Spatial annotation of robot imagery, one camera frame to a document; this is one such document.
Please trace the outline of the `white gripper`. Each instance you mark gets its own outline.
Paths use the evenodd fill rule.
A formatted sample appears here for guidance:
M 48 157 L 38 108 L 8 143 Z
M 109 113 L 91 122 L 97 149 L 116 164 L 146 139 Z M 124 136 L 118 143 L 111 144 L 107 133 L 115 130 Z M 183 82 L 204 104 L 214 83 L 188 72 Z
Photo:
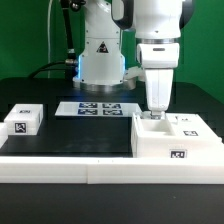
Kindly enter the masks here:
M 146 69 L 145 86 L 151 118 L 159 120 L 170 104 L 173 81 L 172 69 Z

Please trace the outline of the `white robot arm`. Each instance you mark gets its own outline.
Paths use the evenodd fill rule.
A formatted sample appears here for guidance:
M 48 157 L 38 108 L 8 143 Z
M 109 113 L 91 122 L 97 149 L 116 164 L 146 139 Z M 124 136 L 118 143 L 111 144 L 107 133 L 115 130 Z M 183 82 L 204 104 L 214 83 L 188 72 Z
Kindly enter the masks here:
M 146 87 L 146 115 L 170 104 L 181 29 L 194 0 L 59 0 L 67 37 L 65 77 L 79 89 L 112 92 Z

